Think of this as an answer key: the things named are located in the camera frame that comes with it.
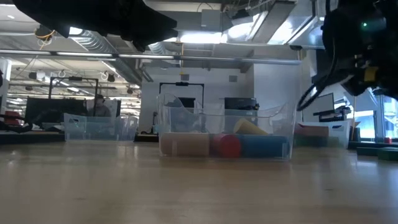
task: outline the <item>foam block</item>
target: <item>foam block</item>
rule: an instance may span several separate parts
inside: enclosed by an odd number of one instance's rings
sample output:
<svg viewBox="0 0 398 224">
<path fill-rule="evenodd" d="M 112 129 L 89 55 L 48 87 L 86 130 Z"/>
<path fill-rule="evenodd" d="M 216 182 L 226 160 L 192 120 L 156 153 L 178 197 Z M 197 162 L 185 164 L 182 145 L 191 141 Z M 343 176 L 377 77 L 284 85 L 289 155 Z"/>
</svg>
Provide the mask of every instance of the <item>foam block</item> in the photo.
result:
<svg viewBox="0 0 398 224">
<path fill-rule="evenodd" d="M 234 127 L 235 134 L 257 134 L 257 135 L 268 135 L 264 130 L 257 127 L 252 122 L 245 118 L 241 118 Z"/>
<path fill-rule="evenodd" d="M 243 157 L 285 158 L 290 153 L 289 140 L 283 136 L 242 136 Z"/>
<path fill-rule="evenodd" d="M 216 155 L 224 158 L 241 157 L 241 142 L 235 134 L 217 134 L 212 140 Z"/>
</svg>

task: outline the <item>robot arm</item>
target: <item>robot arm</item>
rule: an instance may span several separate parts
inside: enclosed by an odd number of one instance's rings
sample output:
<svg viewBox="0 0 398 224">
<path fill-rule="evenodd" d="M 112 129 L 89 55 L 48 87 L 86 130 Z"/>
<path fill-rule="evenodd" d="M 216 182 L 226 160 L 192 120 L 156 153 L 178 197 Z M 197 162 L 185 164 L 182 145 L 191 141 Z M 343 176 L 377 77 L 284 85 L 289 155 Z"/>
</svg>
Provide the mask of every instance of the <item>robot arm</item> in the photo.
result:
<svg viewBox="0 0 398 224">
<path fill-rule="evenodd" d="M 398 99 L 397 0 L 340 0 L 330 11 L 326 1 L 323 45 L 333 58 L 330 71 L 302 96 L 297 110 L 304 110 L 328 86 L 341 83 L 354 96 L 371 87 L 378 94 Z M 337 63 L 344 66 L 336 69 Z M 305 99 L 312 89 L 317 93 Z"/>
</svg>

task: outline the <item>red object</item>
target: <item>red object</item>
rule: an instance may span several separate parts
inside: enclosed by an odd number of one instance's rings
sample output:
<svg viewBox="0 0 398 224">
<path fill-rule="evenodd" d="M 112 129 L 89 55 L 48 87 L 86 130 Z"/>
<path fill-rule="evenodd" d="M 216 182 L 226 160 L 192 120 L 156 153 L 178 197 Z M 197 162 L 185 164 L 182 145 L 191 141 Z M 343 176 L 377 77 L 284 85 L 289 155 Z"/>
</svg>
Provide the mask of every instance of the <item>red object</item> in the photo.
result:
<svg viewBox="0 0 398 224">
<path fill-rule="evenodd" d="M 241 157 L 241 142 L 234 134 L 217 134 L 213 138 L 213 146 L 220 157 Z"/>
<path fill-rule="evenodd" d="M 6 111 L 6 115 L 8 116 L 20 116 L 18 112 L 15 111 Z M 17 119 L 10 119 L 10 118 L 5 118 L 4 123 L 8 125 L 20 125 Z"/>
<path fill-rule="evenodd" d="M 384 143 L 392 144 L 392 138 L 384 138 Z"/>
</svg>

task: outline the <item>black cable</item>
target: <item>black cable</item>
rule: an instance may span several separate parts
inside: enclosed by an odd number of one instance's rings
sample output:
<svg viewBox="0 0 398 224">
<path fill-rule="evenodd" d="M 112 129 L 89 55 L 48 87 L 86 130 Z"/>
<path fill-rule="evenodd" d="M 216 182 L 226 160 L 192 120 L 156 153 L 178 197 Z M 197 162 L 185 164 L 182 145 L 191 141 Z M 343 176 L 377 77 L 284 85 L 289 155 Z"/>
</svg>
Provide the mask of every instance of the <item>black cable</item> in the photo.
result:
<svg viewBox="0 0 398 224">
<path fill-rule="evenodd" d="M 200 8 L 200 6 L 201 6 L 202 4 L 206 4 L 206 5 L 208 5 L 211 9 L 213 9 L 213 7 L 212 7 L 210 4 L 208 4 L 207 2 L 201 2 L 201 3 L 199 4 L 198 8 L 197 8 L 197 12 L 199 12 L 199 8 Z"/>
<path fill-rule="evenodd" d="M 297 111 L 302 111 L 308 106 L 311 105 L 312 102 L 322 93 L 323 90 L 328 86 L 328 79 L 330 75 L 332 75 L 335 72 L 336 65 L 337 65 L 337 57 L 336 57 L 336 45 L 335 45 L 335 38 L 333 38 L 333 60 L 331 63 L 330 71 L 329 73 L 317 80 L 314 84 L 311 85 L 309 89 L 306 90 L 306 92 L 301 96 L 301 99 L 298 101 L 297 105 Z M 314 88 L 317 88 L 317 92 L 310 97 L 304 104 L 304 100 L 307 98 L 307 96 L 312 92 Z"/>
</svg>

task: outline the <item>person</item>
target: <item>person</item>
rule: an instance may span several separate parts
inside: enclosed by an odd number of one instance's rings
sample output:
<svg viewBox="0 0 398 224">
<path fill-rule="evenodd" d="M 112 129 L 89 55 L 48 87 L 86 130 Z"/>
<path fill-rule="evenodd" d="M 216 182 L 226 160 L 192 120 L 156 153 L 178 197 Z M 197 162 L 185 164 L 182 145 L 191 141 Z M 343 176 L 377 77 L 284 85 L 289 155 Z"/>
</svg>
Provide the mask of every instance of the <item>person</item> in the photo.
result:
<svg viewBox="0 0 398 224">
<path fill-rule="evenodd" d="M 104 96 L 101 94 L 97 95 L 97 105 L 95 109 L 95 116 L 97 117 L 110 117 L 111 112 L 110 110 L 104 105 L 105 99 Z M 94 107 L 88 110 L 88 116 L 94 115 Z"/>
</svg>

